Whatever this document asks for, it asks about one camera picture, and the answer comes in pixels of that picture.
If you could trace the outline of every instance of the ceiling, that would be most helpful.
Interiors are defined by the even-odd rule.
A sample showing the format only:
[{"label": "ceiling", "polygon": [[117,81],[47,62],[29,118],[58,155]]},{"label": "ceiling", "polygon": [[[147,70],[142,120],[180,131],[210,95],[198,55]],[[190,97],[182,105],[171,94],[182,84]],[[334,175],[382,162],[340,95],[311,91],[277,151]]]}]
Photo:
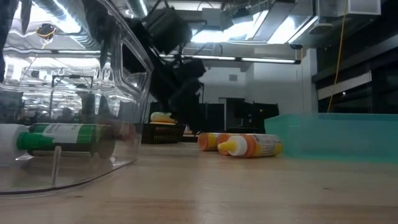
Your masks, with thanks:
[{"label": "ceiling", "polygon": [[[157,2],[156,0],[111,1],[124,17],[139,17],[136,15],[140,14],[139,11],[142,11],[143,7],[146,8],[145,11],[150,11]],[[222,56],[227,57],[299,59],[296,55],[301,54],[291,49],[288,44],[299,44],[306,49],[326,47],[338,43],[343,18],[339,15],[337,6],[345,1],[169,0],[168,2],[186,20],[206,19],[208,23],[212,22],[213,18],[204,16],[211,9],[218,10],[219,13],[221,13],[220,9],[223,9],[222,14],[231,17],[239,8],[246,7],[253,15],[253,21],[235,24],[224,31],[214,30],[213,28],[211,30],[205,29],[195,35],[191,43],[185,47],[185,54],[193,54],[206,44],[199,53],[200,55],[220,56],[221,45],[223,48]],[[165,7],[163,2],[157,8],[162,7]],[[354,34],[377,17],[363,14],[351,15],[348,14],[346,19],[345,37]],[[318,23],[330,24],[331,28],[326,33],[310,34],[310,30]],[[195,33],[200,24],[192,24],[191,26]],[[207,63],[213,64],[213,66],[220,64],[220,66],[241,67],[243,70],[247,67],[244,63]]]}]

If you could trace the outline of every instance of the wooden table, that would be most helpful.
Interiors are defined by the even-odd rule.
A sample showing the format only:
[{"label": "wooden table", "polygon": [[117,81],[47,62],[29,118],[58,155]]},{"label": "wooden table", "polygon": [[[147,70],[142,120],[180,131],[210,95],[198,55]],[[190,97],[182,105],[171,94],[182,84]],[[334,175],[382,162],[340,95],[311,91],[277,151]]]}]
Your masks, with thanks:
[{"label": "wooden table", "polygon": [[397,223],[398,166],[233,159],[194,144],[145,146],[82,189],[3,199],[1,223]]}]

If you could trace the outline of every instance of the white bottle cap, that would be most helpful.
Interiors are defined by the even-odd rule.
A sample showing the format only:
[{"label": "white bottle cap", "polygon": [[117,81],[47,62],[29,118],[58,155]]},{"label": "white bottle cap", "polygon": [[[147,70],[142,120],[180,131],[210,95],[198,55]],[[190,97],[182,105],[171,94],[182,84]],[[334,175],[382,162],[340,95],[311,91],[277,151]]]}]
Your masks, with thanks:
[{"label": "white bottle cap", "polygon": [[15,159],[25,154],[19,150],[17,140],[20,133],[27,133],[29,129],[20,124],[0,124],[0,166],[9,166]]},{"label": "white bottle cap", "polygon": [[248,151],[248,144],[242,136],[231,136],[228,141],[219,144],[218,148],[228,151],[231,156],[243,156]]}]

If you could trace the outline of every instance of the clear plastic container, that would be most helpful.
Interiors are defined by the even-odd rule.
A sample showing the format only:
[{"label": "clear plastic container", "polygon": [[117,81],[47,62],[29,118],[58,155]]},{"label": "clear plastic container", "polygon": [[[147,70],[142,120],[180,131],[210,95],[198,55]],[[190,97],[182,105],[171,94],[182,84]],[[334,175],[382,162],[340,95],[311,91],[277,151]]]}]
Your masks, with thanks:
[{"label": "clear plastic container", "polygon": [[398,115],[286,114],[264,124],[267,134],[281,138],[288,156],[398,162]]},{"label": "clear plastic container", "polygon": [[[14,15],[0,20],[0,195],[77,187],[134,162],[153,67],[119,12],[105,0],[11,2],[0,6]],[[80,144],[66,127],[85,128]]]}]

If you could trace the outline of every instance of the yellow object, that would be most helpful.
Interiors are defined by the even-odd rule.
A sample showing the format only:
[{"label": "yellow object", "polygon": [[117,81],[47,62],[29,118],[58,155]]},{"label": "yellow object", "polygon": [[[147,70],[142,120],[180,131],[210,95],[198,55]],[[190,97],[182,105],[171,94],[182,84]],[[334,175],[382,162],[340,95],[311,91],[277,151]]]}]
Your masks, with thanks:
[{"label": "yellow object", "polygon": [[340,46],[339,46],[339,49],[338,49],[338,56],[337,56],[337,67],[336,67],[335,82],[333,84],[333,90],[331,92],[331,96],[330,96],[330,100],[329,100],[328,113],[330,112],[330,109],[331,109],[331,102],[333,101],[333,95],[335,94],[335,91],[336,91],[337,78],[338,78],[338,73],[340,71],[340,61],[341,61],[341,54],[343,52],[343,37],[344,37],[344,28],[345,28],[345,24],[346,24],[347,12],[348,12],[348,0],[346,0],[346,9],[345,9],[345,13],[344,13],[344,16],[343,16],[343,22],[342,22],[342,25],[341,25]]},{"label": "yellow object", "polygon": [[[236,135],[238,135],[238,134],[230,134],[230,133],[222,133],[222,134],[220,134],[218,136],[218,138],[217,138],[217,145],[228,141],[228,139],[231,136],[236,136]],[[224,151],[224,150],[221,150],[221,149],[218,149],[218,153],[220,155],[223,155],[223,156],[229,156],[229,152],[228,151]]]},{"label": "yellow object", "polygon": [[219,133],[200,133],[198,146],[201,151],[217,151],[217,139]]},{"label": "yellow object", "polygon": [[166,124],[166,125],[175,125],[174,123],[165,123],[165,122],[151,122],[150,124]]},{"label": "yellow object", "polygon": [[235,152],[237,146],[238,145],[236,144],[235,141],[226,141],[224,143],[219,144],[218,149],[230,153],[230,152]]},{"label": "yellow object", "polygon": [[231,136],[226,142],[218,144],[218,150],[243,158],[267,157],[282,153],[283,145],[276,135],[241,134]]},{"label": "yellow object", "polygon": [[170,116],[170,113],[154,112],[150,115],[150,121],[161,123],[175,123],[175,120],[172,119]]}]

